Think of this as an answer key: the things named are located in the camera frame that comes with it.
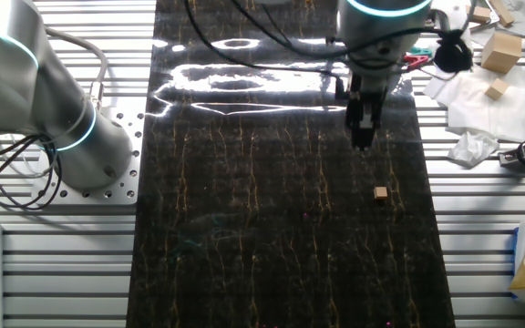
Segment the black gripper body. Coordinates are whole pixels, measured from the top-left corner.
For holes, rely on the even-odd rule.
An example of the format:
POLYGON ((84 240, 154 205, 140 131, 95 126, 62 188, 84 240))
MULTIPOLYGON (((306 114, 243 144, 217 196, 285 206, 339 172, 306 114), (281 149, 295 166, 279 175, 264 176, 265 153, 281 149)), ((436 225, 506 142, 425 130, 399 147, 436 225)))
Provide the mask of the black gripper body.
POLYGON ((346 104, 348 113, 378 113, 382 110, 388 87, 385 79, 352 73, 335 80, 335 99, 346 104))

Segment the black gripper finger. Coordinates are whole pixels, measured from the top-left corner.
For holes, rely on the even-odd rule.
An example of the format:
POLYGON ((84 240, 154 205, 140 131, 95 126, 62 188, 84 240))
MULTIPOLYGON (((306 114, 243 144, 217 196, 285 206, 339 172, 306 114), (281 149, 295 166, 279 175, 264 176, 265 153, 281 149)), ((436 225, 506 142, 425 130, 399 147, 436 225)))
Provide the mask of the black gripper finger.
POLYGON ((364 108, 363 117, 363 146, 370 148, 376 130, 381 126, 381 108, 364 108))
POLYGON ((363 118, 361 109, 348 108, 346 110, 346 127, 351 132, 351 143, 355 149, 363 149, 360 122, 363 118))

